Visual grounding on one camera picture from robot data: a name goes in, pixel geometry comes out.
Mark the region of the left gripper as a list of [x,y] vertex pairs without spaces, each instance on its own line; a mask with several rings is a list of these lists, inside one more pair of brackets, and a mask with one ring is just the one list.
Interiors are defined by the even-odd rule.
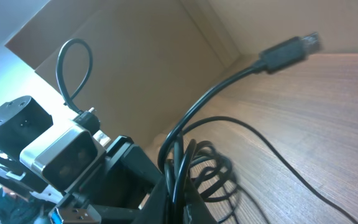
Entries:
[[140,146],[119,136],[93,171],[53,208],[51,222],[132,223],[161,177]]

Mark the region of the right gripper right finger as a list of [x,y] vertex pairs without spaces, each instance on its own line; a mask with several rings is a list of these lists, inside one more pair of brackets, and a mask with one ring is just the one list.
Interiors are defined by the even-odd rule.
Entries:
[[187,178],[185,184],[185,206],[183,224],[217,224],[205,205],[192,181]]

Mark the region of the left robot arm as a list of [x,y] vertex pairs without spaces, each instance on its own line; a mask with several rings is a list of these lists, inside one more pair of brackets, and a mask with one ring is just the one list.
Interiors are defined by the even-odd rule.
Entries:
[[51,223],[163,223],[161,173],[130,137],[105,147],[85,111],[53,122],[30,96],[0,106],[0,184],[54,204]]

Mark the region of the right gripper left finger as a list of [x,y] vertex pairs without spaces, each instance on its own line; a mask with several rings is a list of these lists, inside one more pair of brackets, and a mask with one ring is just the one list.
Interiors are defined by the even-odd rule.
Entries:
[[143,209],[136,215],[132,224],[165,224],[169,193],[165,177],[161,177],[153,188]]

